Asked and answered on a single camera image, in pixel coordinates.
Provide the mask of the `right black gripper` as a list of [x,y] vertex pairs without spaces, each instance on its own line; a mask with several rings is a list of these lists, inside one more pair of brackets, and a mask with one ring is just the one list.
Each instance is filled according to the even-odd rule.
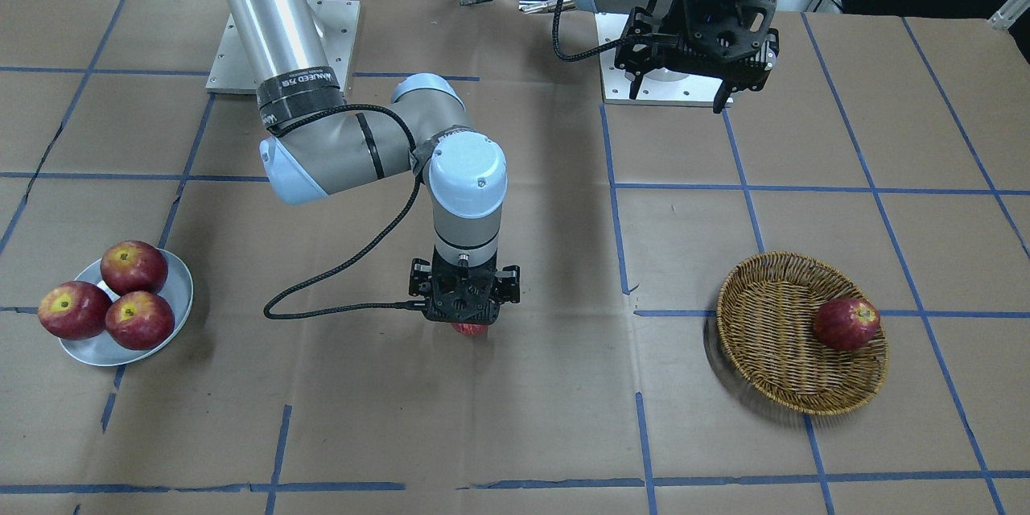
[[419,296],[414,309],[434,322],[489,327],[504,303],[520,302],[520,268],[496,267],[496,256],[478,266],[453,265],[438,252],[431,261],[412,259],[409,295]]

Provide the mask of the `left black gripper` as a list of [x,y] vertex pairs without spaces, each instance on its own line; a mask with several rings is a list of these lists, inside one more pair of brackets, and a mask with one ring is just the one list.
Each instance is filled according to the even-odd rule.
[[711,111],[721,114],[736,91],[764,89],[779,55],[772,27],[777,0],[672,0],[656,18],[638,6],[623,28],[616,68],[636,101],[648,72],[700,75],[721,81]]

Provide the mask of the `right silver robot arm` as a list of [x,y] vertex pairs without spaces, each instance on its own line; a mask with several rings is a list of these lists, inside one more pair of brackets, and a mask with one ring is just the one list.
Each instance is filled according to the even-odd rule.
[[433,322],[473,334],[520,299],[518,266],[497,266],[507,159],[473,129],[459,94],[419,72],[397,85],[388,105],[347,104],[323,45],[327,31],[308,0],[228,0],[253,68],[258,112],[269,137],[260,144],[272,188],[287,204],[412,174],[401,216],[420,190],[433,204],[433,258],[416,258],[410,301]]

